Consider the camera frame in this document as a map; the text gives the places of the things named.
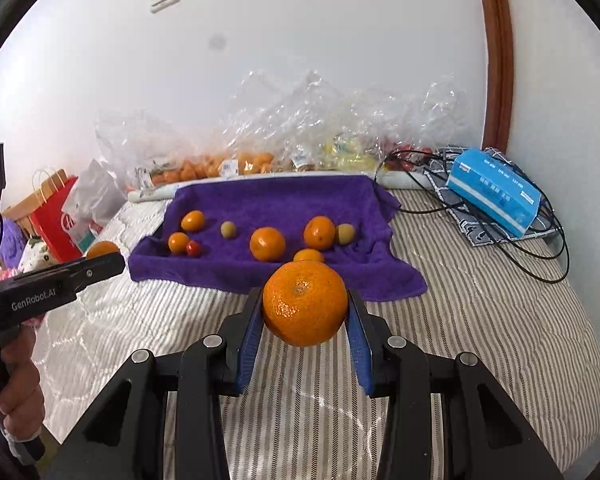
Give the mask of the person's left hand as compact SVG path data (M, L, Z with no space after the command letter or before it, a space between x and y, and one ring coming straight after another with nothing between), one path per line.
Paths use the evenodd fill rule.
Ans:
M0 392L0 412L6 432L18 441L32 439L45 418L40 373L31 360L35 339L35 330L23 325L1 351L9 381Z

